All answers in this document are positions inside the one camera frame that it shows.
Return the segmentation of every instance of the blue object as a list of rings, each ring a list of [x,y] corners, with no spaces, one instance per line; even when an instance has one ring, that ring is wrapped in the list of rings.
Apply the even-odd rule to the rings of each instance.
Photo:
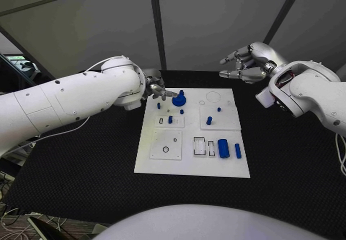
[[[210,124],[212,124],[212,120],[213,120],[213,118],[209,116],[209,117],[208,117],[208,120],[206,120],[206,125],[210,125]]]
[[[239,143],[236,143],[234,146],[235,146],[235,154],[236,154],[236,158],[241,159],[241,158],[242,158],[242,153],[241,153],[241,146],[239,146]]]
[[[184,91],[180,90],[176,97],[172,98],[172,103],[174,106],[182,107],[186,104]]]
[[[218,140],[218,153],[222,159],[229,158],[229,144],[226,139]]]

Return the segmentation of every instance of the white board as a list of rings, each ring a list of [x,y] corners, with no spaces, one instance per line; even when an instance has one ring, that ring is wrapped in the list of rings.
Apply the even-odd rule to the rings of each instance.
[[[180,88],[167,88],[167,90],[179,93]],[[169,97],[166,101],[161,98],[147,99],[134,172],[249,178],[232,89],[184,88],[182,90],[186,97],[186,104],[182,107],[173,105]],[[173,118],[173,123],[166,124],[169,116]],[[206,125],[208,117],[213,119],[210,125]],[[157,123],[160,119],[164,119],[163,126]],[[228,158],[219,156],[219,139],[226,139],[228,142]],[[235,144],[239,144],[241,159],[236,158]],[[196,146],[199,153],[205,147],[205,155],[195,154]]]

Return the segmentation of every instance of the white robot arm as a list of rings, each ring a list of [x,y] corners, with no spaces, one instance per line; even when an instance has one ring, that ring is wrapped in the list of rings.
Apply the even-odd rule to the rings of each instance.
[[[321,63],[288,63],[261,42],[236,50],[219,63],[232,59],[236,70],[221,71],[221,77],[249,84],[270,77],[268,87],[255,96],[265,108],[277,103],[296,118],[311,111],[323,126],[346,136],[346,82]]]
[[[101,73],[86,71],[1,95],[0,156],[20,142],[98,114],[112,104],[125,110],[138,108],[151,94],[163,100],[177,96],[164,89],[160,71],[143,71],[121,56],[108,59]]]

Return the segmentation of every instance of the black table surface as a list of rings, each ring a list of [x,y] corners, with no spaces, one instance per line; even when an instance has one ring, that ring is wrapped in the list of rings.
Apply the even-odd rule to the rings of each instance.
[[[345,231],[346,177],[334,133],[314,114],[294,118],[278,106],[262,107],[255,94],[267,80],[249,85],[200,71],[161,75],[167,88],[232,88],[251,178],[134,173],[143,103],[131,111],[112,106],[79,130],[36,144],[4,202],[101,223],[160,206],[208,204],[264,214],[323,235]]]

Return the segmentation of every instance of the gray wall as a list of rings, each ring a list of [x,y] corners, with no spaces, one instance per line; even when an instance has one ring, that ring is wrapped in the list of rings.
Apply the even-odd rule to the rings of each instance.
[[[264,41],[284,2],[160,0],[167,69],[223,70],[219,60],[245,45]]]
[[[10,40],[0,33],[0,54],[22,54]]]
[[[150,0],[59,0],[1,16],[0,25],[56,78],[118,55],[160,68]]]
[[[270,45],[288,61],[346,63],[346,1],[296,0]]]

